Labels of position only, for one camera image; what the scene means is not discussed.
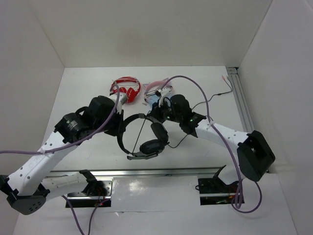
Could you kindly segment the black headset with microphone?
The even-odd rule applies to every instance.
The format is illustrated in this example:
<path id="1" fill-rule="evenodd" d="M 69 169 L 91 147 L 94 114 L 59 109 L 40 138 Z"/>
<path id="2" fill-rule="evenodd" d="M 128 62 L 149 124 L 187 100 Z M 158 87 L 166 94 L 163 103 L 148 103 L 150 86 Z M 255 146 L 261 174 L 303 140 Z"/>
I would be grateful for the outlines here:
<path id="1" fill-rule="evenodd" d="M 146 140 L 140 146 L 138 151 L 133 149 L 132 151 L 128 150 L 124 146 L 123 136 L 126 132 L 126 129 L 129 124 L 137 119 L 142 119 L 143 124 L 146 121 L 151 123 L 150 129 L 154 134 L 153 139 Z M 150 116 L 150 114 L 134 114 L 126 118 L 120 124 L 120 127 L 117 131 L 117 143 L 120 149 L 127 155 L 127 159 L 130 160 L 149 160 L 157 157 L 165 149 L 167 144 L 169 144 L 169 135 L 163 124 L 158 121 L 156 118 Z"/>

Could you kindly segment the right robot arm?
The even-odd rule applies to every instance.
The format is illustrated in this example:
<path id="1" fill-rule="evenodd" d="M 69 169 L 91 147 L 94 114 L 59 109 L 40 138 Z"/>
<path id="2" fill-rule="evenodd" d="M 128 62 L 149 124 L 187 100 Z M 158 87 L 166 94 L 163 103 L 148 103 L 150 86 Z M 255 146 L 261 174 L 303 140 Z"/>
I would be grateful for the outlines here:
<path id="1" fill-rule="evenodd" d="M 260 181 L 276 159 L 261 132 L 247 133 L 219 125 L 192 111 L 183 95 L 155 102 L 150 115 L 162 123 L 176 122 L 183 132 L 211 141 L 229 151 L 233 165 L 222 167 L 213 181 L 215 190 L 219 192 L 226 191 L 232 183 L 242 179 Z"/>

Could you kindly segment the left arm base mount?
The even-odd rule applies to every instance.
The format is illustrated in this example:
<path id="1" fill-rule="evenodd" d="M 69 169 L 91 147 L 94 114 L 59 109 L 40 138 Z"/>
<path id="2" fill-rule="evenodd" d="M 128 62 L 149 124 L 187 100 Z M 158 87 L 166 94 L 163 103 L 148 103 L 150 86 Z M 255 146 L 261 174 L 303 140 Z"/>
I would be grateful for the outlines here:
<path id="1" fill-rule="evenodd" d="M 66 195 L 74 208 L 111 207 L 113 177 L 98 177 L 100 186 L 90 194 L 73 192 Z"/>

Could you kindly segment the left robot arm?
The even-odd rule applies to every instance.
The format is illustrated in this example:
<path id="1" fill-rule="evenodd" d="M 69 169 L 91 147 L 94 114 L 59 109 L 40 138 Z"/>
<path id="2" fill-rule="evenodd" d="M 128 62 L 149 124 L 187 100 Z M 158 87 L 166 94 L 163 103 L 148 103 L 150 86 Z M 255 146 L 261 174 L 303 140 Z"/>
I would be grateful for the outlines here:
<path id="1" fill-rule="evenodd" d="M 89 106 L 69 113 L 55 125 L 54 131 L 31 158 L 8 176 L 1 175 L 0 190 L 7 195 L 9 205 L 23 215 L 29 215 L 53 198 L 72 192 L 95 195 L 105 191 L 89 170 L 80 170 L 59 178 L 48 173 L 70 152 L 95 134 L 116 136 L 123 121 L 124 94 L 94 97 Z"/>

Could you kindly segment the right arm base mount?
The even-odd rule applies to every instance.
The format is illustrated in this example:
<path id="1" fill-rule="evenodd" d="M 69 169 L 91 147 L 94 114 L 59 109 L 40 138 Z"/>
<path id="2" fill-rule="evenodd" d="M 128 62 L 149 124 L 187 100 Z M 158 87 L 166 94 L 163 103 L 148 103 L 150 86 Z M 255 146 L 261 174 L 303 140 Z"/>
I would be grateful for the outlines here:
<path id="1" fill-rule="evenodd" d="M 226 185 L 219 178 L 199 178 L 195 189 L 200 194 L 200 205 L 226 205 L 235 198 L 238 181 Z"/>

